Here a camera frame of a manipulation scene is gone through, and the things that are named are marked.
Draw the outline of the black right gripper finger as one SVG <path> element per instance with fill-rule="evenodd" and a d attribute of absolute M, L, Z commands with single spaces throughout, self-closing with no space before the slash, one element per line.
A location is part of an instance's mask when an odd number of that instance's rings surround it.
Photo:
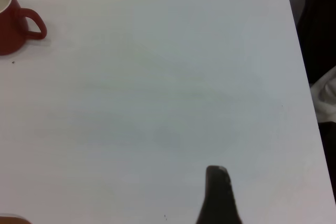
<path fill-rule="evenodd" d="M 242 223 L 229 173 L 222 166 L 206 169 L 205 198 L 197 223 Z"/>

